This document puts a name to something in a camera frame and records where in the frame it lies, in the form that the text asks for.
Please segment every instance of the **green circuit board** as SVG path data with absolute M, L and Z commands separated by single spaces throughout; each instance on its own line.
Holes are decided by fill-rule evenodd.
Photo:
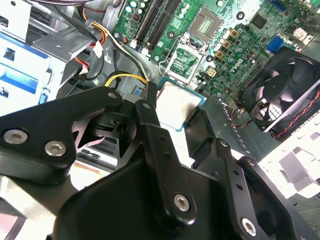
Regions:
M 255 27 L 252 23 L 238 24 L 234 28 L 238 32 L 237 37 L 230 35 L 226 39 L 230 43 L 228 48 L 223 45 L 215 47 L 217 44 L 209 48 L 208 54 L 213 57 L 214 61 L 213 63 L 205 61 L 199 71 L 205 72 L 208 66 L 212 66 L 217 74 L 206 84 L 199 82 L 198 85 L 205 91 L 215 95 L 221 94 L 223 98 L 226 98 L 230 89 L 235 94 L 244 89 L 272 57 L 272 54 L 266 51 L 269 42 L 275 36 L 285 38 L 286 29 L 296 25 L 295 17 L 292 14 L 284 14 L 268 1 L 261 6 L 257 13 L 267 20 L 262 29 Z M 216 39 L 221 38 L 222 35 L 223 31 L 217 34 Z
M 142 28 L 144 17 L 157 1 L 161 0 L 127 0 L 113 34 L 127 38 L 130 44 Z M 165 12 L 166 6 L 174 1 L 176 0 L 163 0 L 160 11 Z M 200 46 L 208 46 L 207 54 L 204 54 L 190 87 L 207 95 L 230 98 L 231 92 L 237 94 L 243 90 L 272 58 L 273 54 L 266 47 L 274 37 L 279 36 L 284 39 L 286 47 L 296 49 L 296 42 L 294 45 L 288 40 L 292 36 L 292 30 L 303 26 L 301 21 L 304 19 L 304 12 L 311 15 L 313 13 L 312 9 L 299 0 L 294 1 L 298 1 L 297 5 L 285 0 L 224 0 L 222 5 L 217 4 L 217 0 L 180 0 L 157 44 L 148 48 L 152 32 L 158 29 L 160 16 L 154 18 L 145 38 L 134 49 L 142 52 L 143 48 L 148 48 L 145 55 L 155 64 L 168 59 L 162 63 L 163 66 L 168 65 L 170 54 L 176 51 L 177 58 L 170 71 L 187 79 L 193 66 L 198 64 L 198 59 L 181 48 L 176 49 L 175 43 L 178 36 L 188 33 L 190 39 Z M 137 7 L 130 7 L 132 2 Z M 139 8 L 141 3 L 145 3 L 143 11 Z M 312 18 L 313 22 L 317 21 L 315 16 Z M 308 25 L 311 29 L 314 28 L 312 21 Z M 214 76 L 208 77 L 212 70 L 215 72 Z

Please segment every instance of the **metal arm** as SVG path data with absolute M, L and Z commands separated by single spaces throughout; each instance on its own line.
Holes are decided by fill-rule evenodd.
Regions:
M 53 239 L 316 239 L 257 164 L 233 160 L 203 111 L 185 128 L 198 170 L 182 167 L 152 85 L 148 101 L 98 87 L 0 118 L 2 179 L 57 216 Z M 74 194 L 76 153 L 104 137 L 117 139 L 117 171 Z M 11 196 L 2 198 L 34 217 Z

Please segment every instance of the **label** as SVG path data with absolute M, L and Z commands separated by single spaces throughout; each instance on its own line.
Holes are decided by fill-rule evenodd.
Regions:
M 102 51 L 104 50 L 103 47 L 101 46 L 101 43 L 99 41 L 97 41 L 95 43 L 95 46 L 94 48 L 92 49 L 93 52 L 95 53 L 95 55 L 98 57 L 98 58 L 101 58 L 102 56 Z
M 244 62 L 244 60 L 240 58 L 240 59 L 238 60 L 238 62 L 234 65 L 234 67 L 231 68 L 230 72 L 231 72 L 231 73 L 235 73 L 236 70 L 240 67 L 240 65 L 241 65 L 243 62 Z

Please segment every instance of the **silver screw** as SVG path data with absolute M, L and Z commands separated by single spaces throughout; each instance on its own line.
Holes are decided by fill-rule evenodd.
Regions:
M 49 156 L 61 157 L 67 152 L 67 148 L 62 142 L 50 141 L 44 146 L 44 151 Z
M 3 139 L 8 144 L 23 144 L 25 141 L 27 141 L 28 134 L 20 129 L 11 129 L 4 133 Z
M 250 164 L 252 167 L 254 167 L 256 165 L 256 163 L 254 161 L 252 161 L 251 159 L 247 160 L 248 164 Z
M 226 148 L 228 147 L 228 144 L 224 140 L 221 139 L 220 143 L 222 144 L 222 146 L 224 146 Z
M 190 204 L 188 199 L 181 194 L 177 194 L 174 196 L 174 204 L 182 212 L 187 212 L 190 209 Z
M 147 108 L 147 109 L 150 109 L 151 107 L 148 105 L 148 104 L 146 104 L 146 103 L 144 103 L 144 104 L 142 104 L 145 108 Z
M 109 92 L 109 93 L 108 93 L 108 96 L 109 96 L 110 98 L 112 98 L 112 99 L 116 99 L 116 98 L 117 98 L 117 95 L 115 95 L 115 94 L 112 93 L 112 92 Z
M 253 223 L 246 218 L 243 218 L 241 220 L 242 226 L 244 228 L 244 230 L 250 234 L 252 237 L 255 237 L 257 235 L 257 230 L 255 228 L 255 226 L 253 225 Z

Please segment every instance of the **white wire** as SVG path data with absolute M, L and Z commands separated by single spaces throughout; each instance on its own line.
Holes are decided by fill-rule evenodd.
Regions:
M 130 55 L 133 59 L 136 60 L 136 62 L 138 63 L 138 65 L 140 66 L 140 68 L 142 70 L 142 73 L 145 75 L 146 80 L 149 81 L 147 73 L 144 69 L 144 66 L 141 64 L 141 62 L 137 58 L 135 58 L 129 51 L 127 51 L 123 46 L 121 46 L 118 43 L 118 41 L 114 38 L 114 36 L 112 36 L 112 34 L 105 27 L 103 27 L 103 28 L 105 29 L 106 33 L 108 34 L 108 37 L 110 37 L 112 39 L 112 41 L 118 46 L 118 48 L 120 48 L 122 51 L 124 51 L 126 54 Z

